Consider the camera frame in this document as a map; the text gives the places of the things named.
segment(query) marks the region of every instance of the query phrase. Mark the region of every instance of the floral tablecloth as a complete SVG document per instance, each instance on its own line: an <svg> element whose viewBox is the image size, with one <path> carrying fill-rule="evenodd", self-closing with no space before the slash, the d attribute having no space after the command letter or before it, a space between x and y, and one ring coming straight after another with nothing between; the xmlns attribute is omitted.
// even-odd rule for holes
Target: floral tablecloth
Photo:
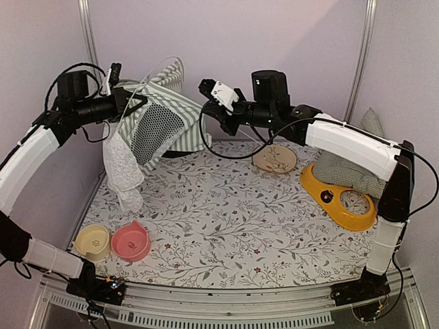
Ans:
<svg viewBox="0 0 439 329"><path fill-rule="evenodd" d="M162 159L141 186L137 214L120 211L106 180L82 227L106 226L112 234L139 221L150 233L152 250L127 263L113 252L96 263L103 276L133 282L202 288L268 288L319 284L355 278L366 264L375 226L365 232L339 227L302 188L300 171L318 150L281 143L298 163L286 175L254 167L251 160L225 160L208 151ZM247 154L253 142L220 142L221 154ZM367 202L343 197L353 212Z"/></svg>

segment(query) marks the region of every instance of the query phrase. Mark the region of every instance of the gray cloth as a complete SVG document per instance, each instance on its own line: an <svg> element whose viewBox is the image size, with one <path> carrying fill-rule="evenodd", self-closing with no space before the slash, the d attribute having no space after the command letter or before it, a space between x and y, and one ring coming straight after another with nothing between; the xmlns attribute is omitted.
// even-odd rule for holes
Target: gray cloth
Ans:
<svg viewBox="0 0 439 329"><path fill-rule="evenodd" d="M384 137L378 116L372 108L363 116L359 128L375 136ZM313 175L323 183L350 187L377 199L382 196L385 186L385 181L369 170L327 151L322 152L314 165Z"/></svg>

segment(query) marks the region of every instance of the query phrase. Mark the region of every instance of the beige plate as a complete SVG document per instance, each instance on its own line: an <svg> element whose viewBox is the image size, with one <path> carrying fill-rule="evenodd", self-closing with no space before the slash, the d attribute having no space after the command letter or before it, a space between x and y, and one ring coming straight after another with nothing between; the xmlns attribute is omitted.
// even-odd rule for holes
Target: beige plate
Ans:
<svg viewBox="0 0 439 329"><path fill-rule="evenodd" d="M282 145L268 145L253 156L253 164L270 173L288 173L294 169L296 163L295 153Z"/></svg>

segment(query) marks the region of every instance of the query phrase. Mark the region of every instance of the wall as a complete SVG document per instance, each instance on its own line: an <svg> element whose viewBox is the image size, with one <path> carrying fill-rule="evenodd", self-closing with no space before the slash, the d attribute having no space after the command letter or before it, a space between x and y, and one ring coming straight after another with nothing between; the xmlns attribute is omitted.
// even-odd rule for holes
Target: wall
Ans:
<svg viewBox="0 0 439 329"><path fill-rule="evenodd" d="M3 0L0 10L0 158L43 111L50 83L86 60L76 1ZM99 131L91 129L93 137ZM74 136L36 172L11 214L38 239L66 247L75 220L102 169L101 146ZM0 269L0 328L29 326L40 276L27 281Z"/></svg>
<svg viewBox="0 0 439 329"><path fill-rule="evenodd" d="M168 56L185 63L185 95L204 103L204 78L240 87L252 99L250 74L284 71L293 104L341 119L359 53L366 1L221 0L90 3L99 62L122 63L141 79ZM211 125L209 132L227 137Z"/></svg>
<svg viewBox="0 0 439 329"><path fill-rule="evenodd" d="M437 1L379 1L372 45L355 120L368 106L379 115L384 132L407 139L439 170L439 34ZM416 162L413 209L434 192L429 169ZM439 322L439 202L415 215L399 260L410 265L432 328Z"/></svg>

